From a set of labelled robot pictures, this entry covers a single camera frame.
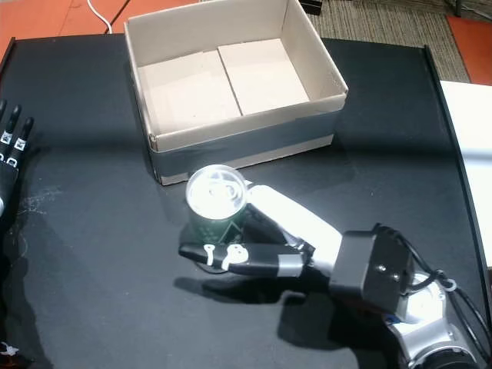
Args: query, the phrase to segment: orange floor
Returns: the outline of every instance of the orange floor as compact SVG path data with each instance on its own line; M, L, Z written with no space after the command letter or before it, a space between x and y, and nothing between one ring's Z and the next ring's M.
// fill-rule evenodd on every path
M447 17L472 83L492 86L492 23Z
M113 24L123 32L128 17L186 5L198 0L130 0ZM111 21L125 0L92 0L93 6ZM89 35L106 29L89 9L86 0L9 0L0 2L0 59L11 37L38 38L59 35Z

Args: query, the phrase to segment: can lid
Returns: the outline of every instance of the can lid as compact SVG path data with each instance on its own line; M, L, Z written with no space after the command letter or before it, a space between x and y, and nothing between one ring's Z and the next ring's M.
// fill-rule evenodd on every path
M209 165L195 172L186 186L186 201L207 219L226 219L246 205L245 179L227 165Z

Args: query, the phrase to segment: green can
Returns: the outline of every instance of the green can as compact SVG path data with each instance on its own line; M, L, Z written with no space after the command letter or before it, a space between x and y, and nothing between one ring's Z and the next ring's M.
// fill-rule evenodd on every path
M247 194L241 173L226 165L209 165L195 172L186 186L186 202L199 241L240 242Z

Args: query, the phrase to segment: tabletop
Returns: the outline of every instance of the tabletop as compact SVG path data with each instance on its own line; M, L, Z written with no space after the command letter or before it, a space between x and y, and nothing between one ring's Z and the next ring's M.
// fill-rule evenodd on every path
M425 50L324 42L350 89L333 145L242 174L339 231L402 231L489 316ZM325 281L211 276L178 256L185 184L153 178L122 35L16 42L0 94L36 118L2 242L6 337L34 367L394 367L381 325Z

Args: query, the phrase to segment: cardboard box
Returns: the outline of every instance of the cardboard box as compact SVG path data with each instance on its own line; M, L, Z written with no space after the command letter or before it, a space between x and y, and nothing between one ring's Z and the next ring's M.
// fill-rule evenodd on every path
M130 18L157 179L329 145L347 86L298 0L216 0Z

